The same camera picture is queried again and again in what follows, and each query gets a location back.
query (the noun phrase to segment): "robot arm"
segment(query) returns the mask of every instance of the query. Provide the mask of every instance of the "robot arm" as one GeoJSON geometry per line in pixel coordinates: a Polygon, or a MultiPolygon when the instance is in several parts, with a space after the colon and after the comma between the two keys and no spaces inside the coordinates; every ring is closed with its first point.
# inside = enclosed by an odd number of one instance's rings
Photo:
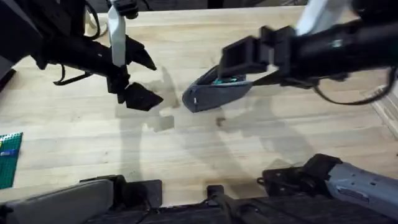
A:
{"type": "Polygon", "coordinates": [[[81,0],[0,0],[0,17],[8,22],[2,26],[0,41],[0,74],[6,73],[20,59],[31,55],[40,69],[47,64],[60,64],[84,71],[84,75],[63,81],[66,85],[97,74],[106,78],[108,92],[118,96],[118,103],[128,108],[149,111],[162,98],[138,83],[129,84],[127,65],[137,62],[156,70],[144,45],[126,35],[124,16],[135,18],[135,0],[112,0],[109,11],[111,48],[101,45],[93,37],[84,36],[85,7],[94,9],[81,0]]]}
{"type": "Polygon", "coordinates": [[[263,85],[312,88],[323,99],[342,105],[364,105],[386,96],[396,81],[398,2],[353,0],[351,8],[360,19],[331,27],[348,3],[313,0],[297,29],[264,26],[259,38],[249,36],[226,46],[219,64],[183,94],[185,106],[192,112],[217,108],[263,85]],[[246,74],[266,72],[270,64],[278,71],[254,82],[246,80],[246,74]],[[388,85],[369,99],[334,102],[318,87],[322,79],[343,82],[351,72],[384,67],[392,68],[388,85]]]}

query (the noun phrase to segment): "black plastic part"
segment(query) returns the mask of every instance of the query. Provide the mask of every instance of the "black plastic part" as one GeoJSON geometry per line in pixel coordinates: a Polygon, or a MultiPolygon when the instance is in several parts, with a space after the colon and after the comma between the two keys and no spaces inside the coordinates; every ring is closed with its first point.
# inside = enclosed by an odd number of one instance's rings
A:
{"type": "Polygon", "coordinates": [[[113,6],[120,16],[126,16],[128,19],[135,19],[138,16],[139,8],[136,0],[116,0],[113,6]]]}
{"type": "Polygon", "coordinates": [[[260,41],[270,47],[275,45],[275,31],[270,27],[263,26],[260,28],[260,41]]]}
{"type": "Polygon", "coordinates": [[[352,0],[353,11],[366,22],[398,19],[396,0],[352,0]]]}
{"type": "Polygon", "coordinates": [[[337,157],[315,154],[303,167],[302,172],[320,180],[329,180],[329,172],[343,161],[337,157]]]}
{"type": "Polygon", "coordinates": [[[60,0],[60,5],[70,16],[70,35],[85,34],[85,0],[60,0]]]}
{"type": "Polygon", "coordinates": [[[1,24],[0,56],[12,63],[38,51],[42,37],[24,18],[20,17],[4,1],[0,1],[0,15],[6,18],[1,24]]]}
{"type": "Polygon", "coordinates": [[[245,37],[223,49],[219,78],[266,72],[270,48],[255,37],[245,37]]]}
{"type": "MultiPolygon", "coordinates": [[[[207,194],[207,198],[211,198],[212,195],[214,195],[215,193],[224,193],[224,186],[222,185],[209,185],[206,188],[206,194],[207,194]]],[[[218,206],[218,203],[215,202],[214,200],[209,200],[207,201],[207,205],[208,206],[218,206]]]]}
{"type": "Polygon", "coordinates": [[[145,50],[144,44],[126,35],[126,65],[131,62],[141,64],[153,71],[157,70],[154,61],[145,50]]]}
{"type": "Polygon", "coordinates": [[[262,181],[269,197],[285,197],[301,194],[300,167],[264,170],[262,181]]]}
{"type": "Polygon", "coordinates": [[[129,182],[123,189],[125,206],[134,208],[148,203],[152,208],[160,208],[163,204],[162,181],[145,180],[129,182]]]}
{"type": "Polygon", "coordinates": [[[325,181],[329,172],[343,162],[336,157],[315,154],[303,167],[265,170],[262,185],[270,197],[292,196],[306,193],[310,196],[331,197],[325,181]]]}
{"type": "MultiPolygon", "coordinates": [[[[67,4],[71,4],[69,7],[76,7],[79,3],[75,1],[77,0],[71,0],[67,4]]],[[[72,22],[77,21],[72,21],[69,14],[65,12],[64,8],[60,4],[54,0],[32,0],[32,2],[34,2],[40,12],[45,16],[47,23],[51,24],[54,29],[57,29],[63,35],[70,35],[72,22]]],[[[81,19],[84,19],[84,11],[82,14],[79,14],[81,13],[81,6],[76,10],[78,11],[74,12],[74,16],[77,16],[76,18],[80,17],[81,19]]]]}
{"type": "Polygon", "coordinates": [[[163,203],[161,180],[126,182],[123,175],[107,175],[81,180],[80,182],[93,180],[110,180],[113,182],[114,199],[111,207],[113,210],[120,207],[146,208],[147,204],[152,208],[159,208],[163,203]]]}
{"type": "Polygon", "coordinates": [[[4,87],[7,85],[7,83],[10,81],[10,79],[14,76],[15,73],[16,73],[16,71],[14,69],[11,69],[10,71],[7,72],[7,74],[5,74],[5,76],[3,76],[0,79],[0,93],[2,92],[4,87]]]}
{"type": "Polygon", "coordinates": [[[273,35],[274,65],[279,67],[282,76],[287,76],[291,71],[292,38],[295,36],[295,30],[287,26],[275,31],[273,35]]]}
{"type": "Polygon", "coordinates": [[[13,209],[6,205],[0,205],[0,224],[7,224],[7,215],[12,213],[13,209]]]}
{"type": "Polygon", "coordinates": [[[124,100],[127,108],[149,111],[163,102],[163,98],[147,90],[139,83],[129,85],[124,91],[124,100]]]}

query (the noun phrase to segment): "wire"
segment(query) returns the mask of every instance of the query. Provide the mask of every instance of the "wire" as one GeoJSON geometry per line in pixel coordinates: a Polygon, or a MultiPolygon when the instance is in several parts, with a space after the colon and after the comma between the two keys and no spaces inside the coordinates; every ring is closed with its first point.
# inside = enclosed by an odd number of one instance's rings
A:
{"type": "Polygon", "coordinates": [[[385,96],[387,96],[392,89],[394,88],[395,84],[396,84],[396,80],[397,80],[397,71],[398,68],[397,67],[392,67],[391,71],[388,73],[388,83],[387,86],[384,87],[382,89],[382,91],[370,98],[367,98],[365,100],[359,100],[359,101],[355,101],[355,102],[351,102],[351,103],[340,103],[340,102],[336,102],[334,100],[331,100],[329,97],[327,97],[322,91],[321,89],[319,89],[318,86],[314,86],[313,90],[315,93],[317,93],[318,95],[320,95],[324,100],[326,100],[327,102],[330,103],[334,103],[337,105],[348,105],[348,106],[361,106],[361,105],[366,105],[366,104],[370,104],[373,103],[377,100],[380,100],[382,98],[384,98],[385,96]]]}
{"type": "Polygon", "coordinates": [[[95,33],[93,36],[88,37],[88,38],[89,38],[90,40],[95,40],[95,39],[97,39],[98,37],[100,37],[100,35],[101,35],[100,20],[98,19],[98,14],[97,14],[97,12],[96,12],[95,9],[93,8],[93,6],[91,6],[91,4],[88,3],[87,0],[85,0],[85,4],[86,4],[86,6],[88,7],[88,10],[92,13],[92,15],[93,15],[93,17],[94,17],[94,20],[95,20],[95,23],[96,23],[96,25],[97,25],[97,31],[96,31],[96,33],[95,33]]]}
{"type": "Polygon", "coordinates": [[[253,200],[253,201],[257,202],[257,203],[260,203],[260,204],[262,204],[262,205],[264,205],[264,206],[267,206],[267,207],[269,207],[269,208],[271,208],[271,209],[273,209],[273,210],[275,210],[275,211],[277,211],[277,212],[280,212],[280,213],[282,213],[282,214],[284,214],[284,215],[287,215],[287,216],[290,217],[290,218],[294,218],[294,219],[298,220],[298,221],[301,222],[301,223],[305,223],[305,224],[314,224],[313,222],[311,222],[311,221],[309,221],[309,220],[306,220],[306,219],[304,219],[304,218],[302,218],[302,217],[298,217],[298,216],[296,216],[296,215],[294,215],[294,214],[291,214],[291,213],[289,213],[289,212],[286,212],[285,210],[283,210],[283,209],[281,209],[281,208],[274,207],[274,206],[272,206],[272,205],[270,205],[270,204],[268,204],[268,203],[265,203],[265,202],[263,202],[263,201],[261,201],[261,200],[259,200],[259,199],[253,198],[253,199],[251,199],[251,200],[253,200]]]}
{"type": "Polygon", "coordinates": [[[142,0],[144,2],[144,4],[147,6],[147,10],[148,11],[153,11],[153,8],[150,7],[149,3],[147,0],[142,0]]]}

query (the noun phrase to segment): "wooden table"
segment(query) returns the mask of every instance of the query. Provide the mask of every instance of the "wooden table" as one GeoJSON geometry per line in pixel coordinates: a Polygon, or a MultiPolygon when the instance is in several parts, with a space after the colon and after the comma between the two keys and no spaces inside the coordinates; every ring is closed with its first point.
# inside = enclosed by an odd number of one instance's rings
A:
{"type": "MultiPolygon", "coordinates": [[[[255,88],[204,113],[192,114],[182,104],[183,91],[218,63],[222,47],[257,35],[266,24],[295,24],[302,9],[143,12],[128,21],[128,34],[146,45],[159,68],[129,67],[131,80],[165,98],[149,113],[118,105],[103,77],[57,87],[52,81],[60,77],[59,66],[41,71],[30,58],[21,61],[0,94],[0,133],[24,132],[14,188],[1,190],[0,199],[108,174],[161,179],[164,205],[199,202],[209,184],[224,184],[234,197],[259,196],[264,192],[256,178],[264,169],[303,164],[317,152],[398,178],[398,142],[372,106],[333,105],[310,90],[278,86],[255,88]]],[[[364,97],[384,76],[363,73],[322,88],[349,101],[364,97]]]]}

